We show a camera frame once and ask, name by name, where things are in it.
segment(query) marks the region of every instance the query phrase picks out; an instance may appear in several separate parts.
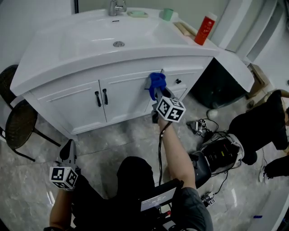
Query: marble floor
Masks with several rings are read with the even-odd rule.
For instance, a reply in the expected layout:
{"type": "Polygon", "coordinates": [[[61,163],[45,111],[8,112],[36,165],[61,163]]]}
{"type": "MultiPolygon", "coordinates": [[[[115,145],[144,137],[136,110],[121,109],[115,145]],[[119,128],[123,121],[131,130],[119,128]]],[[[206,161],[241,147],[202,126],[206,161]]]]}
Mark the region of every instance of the marble floor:
{"type": "MultiPolygon", "coordinates": [[[[202,138],[193,135],[186,121],[205,118],[207,109],[190,95],[183,102],[187,108],[186,114],[174,127],[185,149],[193,152],[202,138]]],[[[219,130],[228,129],[232,119],[245,112],[246,103],[242,98],[218,109],[219,115],[215,121],[219,124],[219,130]]],[[[213,123],[208,127],[215,129],[213,123]]],[[[59,143],[67,140],[41,117],[36,128],[59,143]]],[[[158,181],[158,126],[151,124],[150,115],[86,132],[78,137],[77,164],[104,198],[116,194],[116,172],[127,156],[144,158],[152,166],[155,182],[158,181]]],[[[57,195],[57,188],[48,179],[57,147],[32,134],[19,151],[34,157],[36,162],[16,156],[6,143],[0,143],[0,218],[10,231],[41,231],[48,226],[50,210],[57,195]]],[[[284,155],[282,151],[276,151],[273,144],[268,144],[264,151],[268,162],[284,155]]],[[[275,178],[268,185],[260,183],[261,163],[262,151],[259,150],[258,161],[253,166],[242,164],[229,172],[228,179],[215,197],[216,204],[209,208],[215,231],[247,230],[252,216],[258,214],[270,192],[289,185],[285,177],[275,178]]],[[[224,179],[225,174],[211,178],[198,189],[199,194],[216,192],[224,179]]]]}

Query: green cup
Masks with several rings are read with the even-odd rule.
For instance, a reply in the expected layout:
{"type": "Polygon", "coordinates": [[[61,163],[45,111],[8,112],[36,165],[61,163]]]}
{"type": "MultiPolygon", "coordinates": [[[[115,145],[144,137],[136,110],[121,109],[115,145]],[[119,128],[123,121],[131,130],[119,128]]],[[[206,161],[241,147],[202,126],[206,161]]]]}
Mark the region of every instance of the green cup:
{"type": "Polygon", "coordinates": [[[164,8],[163,9],[163,20],[170,21],[172,18],[173,9],[164,8]]]}

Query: soap dish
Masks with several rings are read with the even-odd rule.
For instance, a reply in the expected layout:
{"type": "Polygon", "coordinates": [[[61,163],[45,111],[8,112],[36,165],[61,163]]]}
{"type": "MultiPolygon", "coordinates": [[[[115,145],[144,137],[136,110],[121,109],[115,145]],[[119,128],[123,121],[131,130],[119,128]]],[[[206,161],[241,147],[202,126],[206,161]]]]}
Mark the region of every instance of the soap dish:
{"type": "Polygon", "coordinates": [[[127,12],[128,16],[131,16],[133,18],[147,18],[149,15],[147,13],[145,13],[144,11],[129,11],[127,12]]]}

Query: white sink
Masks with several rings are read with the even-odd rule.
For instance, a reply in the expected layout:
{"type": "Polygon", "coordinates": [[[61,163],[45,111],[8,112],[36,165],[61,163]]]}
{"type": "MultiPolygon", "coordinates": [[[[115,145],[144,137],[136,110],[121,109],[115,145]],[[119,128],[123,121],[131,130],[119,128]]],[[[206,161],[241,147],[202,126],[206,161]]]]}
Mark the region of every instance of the white sink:
{"type": "Polygon", "coordinates": [[[95,10],[46,25],[25,51],[11,90],[21,95],[62,76],[126,60],[218,54],[209,40],[200,46],[182,34],[173,24],[180,21],[177,13],[167,22],[159,17],[159,10],[137,10],[149,17],[132,18],[127,13],[110,17],[106,10],[95,10]],[[117,41],[124,46],[114,47],[117,41]]]}

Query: red bottle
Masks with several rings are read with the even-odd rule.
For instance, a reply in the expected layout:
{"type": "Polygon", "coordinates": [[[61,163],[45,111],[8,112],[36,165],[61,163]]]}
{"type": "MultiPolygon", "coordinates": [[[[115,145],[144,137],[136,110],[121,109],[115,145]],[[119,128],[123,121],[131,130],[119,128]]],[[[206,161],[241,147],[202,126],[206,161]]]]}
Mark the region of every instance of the red bottle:
{"type": "Polygon", "coordinates": [[[195,37],[195,40],[194,40],[197,44],[200,44],[200,45],[204,44],[216,20],[217,20],[217,16],[212,14],[211,12],[209,12],[205,16],[200,26],[200,29],[197,33],[197,36],[195,37]]]}

